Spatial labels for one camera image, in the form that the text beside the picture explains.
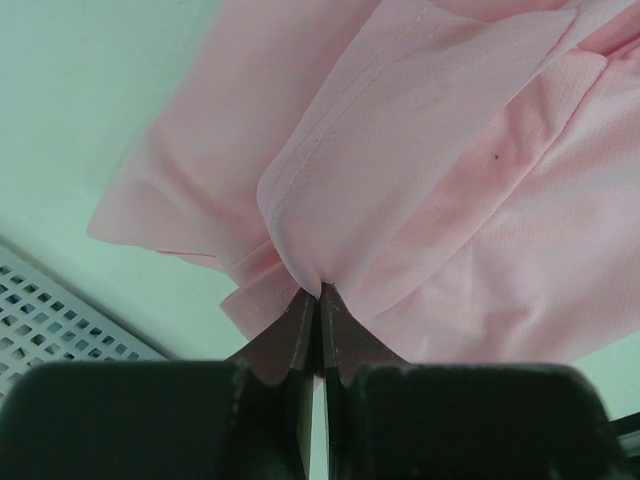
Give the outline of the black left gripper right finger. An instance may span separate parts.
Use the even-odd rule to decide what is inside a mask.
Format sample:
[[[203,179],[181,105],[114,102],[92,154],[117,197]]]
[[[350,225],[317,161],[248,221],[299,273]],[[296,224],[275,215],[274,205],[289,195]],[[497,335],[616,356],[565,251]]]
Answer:
[[[415,367],[357,321],[332,284],[319,299],[331,479],[410,479]]]

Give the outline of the pink t shirt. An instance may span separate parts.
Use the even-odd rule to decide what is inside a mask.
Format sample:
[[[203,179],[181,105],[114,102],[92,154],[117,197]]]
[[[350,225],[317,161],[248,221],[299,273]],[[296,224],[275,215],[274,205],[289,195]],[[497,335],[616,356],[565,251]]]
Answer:
[[[576,360],[639,328],[639,5],[225,1],[88,232],[248,338],[329,283],[412,361]]]

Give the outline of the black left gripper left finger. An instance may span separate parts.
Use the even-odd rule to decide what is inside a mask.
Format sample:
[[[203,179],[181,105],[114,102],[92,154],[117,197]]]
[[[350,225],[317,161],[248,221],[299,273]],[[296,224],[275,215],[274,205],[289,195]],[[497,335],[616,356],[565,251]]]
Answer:
[[[284,313],[231,357],[242,374],[227,477],[307,479],[314,389],[316,300],[299,290]]]

